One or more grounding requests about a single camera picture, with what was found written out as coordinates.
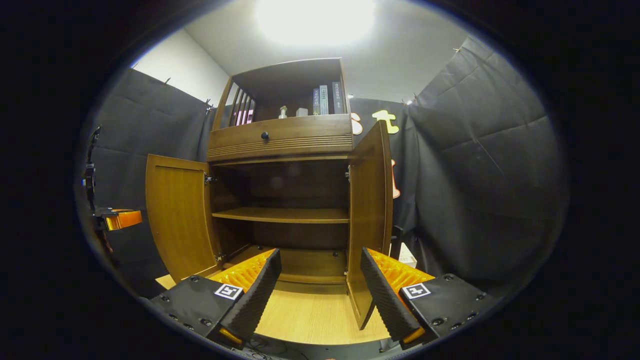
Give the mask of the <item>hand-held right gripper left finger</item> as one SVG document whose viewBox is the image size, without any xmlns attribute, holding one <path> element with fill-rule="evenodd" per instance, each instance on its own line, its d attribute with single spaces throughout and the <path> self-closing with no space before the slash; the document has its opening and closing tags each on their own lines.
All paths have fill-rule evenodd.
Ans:
<svg viewBox="0 0 640 360">
<path fill-rule="evenodd" d="M 212 278 L 191 275 L 149 300 L 154 313 L 217 344 L 243 347 L 258 328 L 281 275 L 277 248 Z"/>
</svg>

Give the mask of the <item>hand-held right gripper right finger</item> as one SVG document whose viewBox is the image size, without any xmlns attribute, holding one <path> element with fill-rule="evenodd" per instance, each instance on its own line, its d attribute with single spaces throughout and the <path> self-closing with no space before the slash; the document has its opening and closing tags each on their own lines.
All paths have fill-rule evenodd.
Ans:
<svg viewBox="0 0 640 360">
<path fill-rule="evenodd" d="M 364 247 L 360 268 L 390 338 L 422 346 L 462 330 L 496 304 L 457 275 L 432 276 Z"/>
</svg>

